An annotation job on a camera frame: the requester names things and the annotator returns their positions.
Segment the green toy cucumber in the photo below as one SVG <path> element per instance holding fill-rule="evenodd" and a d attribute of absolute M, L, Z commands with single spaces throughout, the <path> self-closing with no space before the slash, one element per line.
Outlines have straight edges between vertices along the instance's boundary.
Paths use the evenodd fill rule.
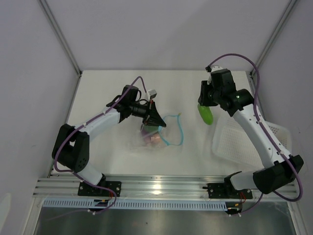
<path fill-rule="evenodd" d="M 197 106 L 198 112 L 203 120 L 203 122 L 207 125 L 212 125 L 213 124 L 213 115 L 209 107 L 207 106 L 202 106 L 198 104 Z"/>

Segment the clear zip bag blue zipper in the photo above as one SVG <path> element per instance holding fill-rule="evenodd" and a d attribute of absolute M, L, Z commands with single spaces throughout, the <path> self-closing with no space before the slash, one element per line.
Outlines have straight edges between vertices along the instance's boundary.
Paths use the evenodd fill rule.
<path fill-rule="evenodd" d="M 144 124 L 142 124 L 130 138 L 128 146 L 131 149 L 159 149 L 169 146 L 182 146 L 184 143 L 184 133 L 181 124 L 181 113 L 178 114 L 167 114 L 162 117 L 162 119 L 167 124 L 166 127 L 158 127 L 158 132 L 154 135 L 160 135 L 163 143 L 161 146 L 151 146 L 150 144 L 145 144 L 140 131 Z"/>

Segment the pink toy egg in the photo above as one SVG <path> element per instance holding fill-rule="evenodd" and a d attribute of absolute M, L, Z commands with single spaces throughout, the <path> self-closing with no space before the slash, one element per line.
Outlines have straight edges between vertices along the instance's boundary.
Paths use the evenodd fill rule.
<path fill-rule="evenodd" d="M 160 135 L 153 135 L 153 136 L 151 136 L 150 140 L 151 140 L 150 141 L 150 145 L 153 146 L 153 147 L 161 146 L 162 143 L 163 143 Z"/>

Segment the green toy bell pepper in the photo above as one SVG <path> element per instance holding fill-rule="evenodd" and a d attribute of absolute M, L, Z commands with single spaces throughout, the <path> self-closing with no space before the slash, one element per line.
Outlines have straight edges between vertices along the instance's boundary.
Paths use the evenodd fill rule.
<path fill-rule="evenodd" d="M 142 132 L 144 135 L 157 133 L 158 126 L 143 125 Z"/>

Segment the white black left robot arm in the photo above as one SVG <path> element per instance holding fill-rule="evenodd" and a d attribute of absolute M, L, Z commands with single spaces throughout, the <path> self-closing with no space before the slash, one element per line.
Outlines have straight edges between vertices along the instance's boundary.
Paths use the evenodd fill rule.
<path fill-rule="evenodd" d="M 166 127 L 153 100 L 157 92 L 146 91 L 143 104 L 137 99 L 140 92 L 138 87 L 126 85 L 122 94 L 93 118 L 78 125 L 64 124 L 60 127 L 52 150 L 54 163 L 65 166 L 67 172 L 88 184 L 89 190 L 96 196 L 106 191 L 106 176 L 89 161 L 89 145 L 95 137 L 129 116 L 141 118 L 145 126 Z"/>

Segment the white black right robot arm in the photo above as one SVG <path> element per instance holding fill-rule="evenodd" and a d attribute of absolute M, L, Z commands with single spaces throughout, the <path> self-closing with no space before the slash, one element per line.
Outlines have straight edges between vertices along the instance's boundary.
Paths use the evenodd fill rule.
<path fill-rule="evenodd" d="M 224 194 L 235 197 L 243 189 L 258 189 L 263 194 L 276 193 L 278 189 L 298 180 L 304 161 L 293 156 L 273 134 L 254 98 L 247 89 L 238 90 L 228 69 L 214 66 L 208 69 L 209 78 L 201 82 L 198 103 L 203 107 L 220 106 L 244 130 L 254 145 L 262 169 L 255 172 L 236 172 L 227 176 Z"/>

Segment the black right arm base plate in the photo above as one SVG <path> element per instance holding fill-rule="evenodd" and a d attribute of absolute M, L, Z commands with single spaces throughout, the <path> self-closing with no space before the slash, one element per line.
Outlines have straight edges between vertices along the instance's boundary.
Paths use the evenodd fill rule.
<path fill-rule="evenodd" d="M 202 187 L 208 193 L 210 199 L 252 199 L 250 189 L 236 190 L 225 183 L 208 183 Z"/>

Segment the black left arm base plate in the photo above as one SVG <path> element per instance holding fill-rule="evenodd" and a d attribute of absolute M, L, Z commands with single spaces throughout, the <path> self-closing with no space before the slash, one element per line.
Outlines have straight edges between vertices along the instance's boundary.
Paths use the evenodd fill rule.
<path fill-rule="evenodd" d="M 122 182 L 121 181 L 106 181 L 102 186 L 114 191 L 117 197 L 120 196 Z M 89 197 L 114 197 L 114 194 L 108 190 L 90 186 L 84 182 L 81 182 L 78 188 L 78 196 L 89 196 Z"/>

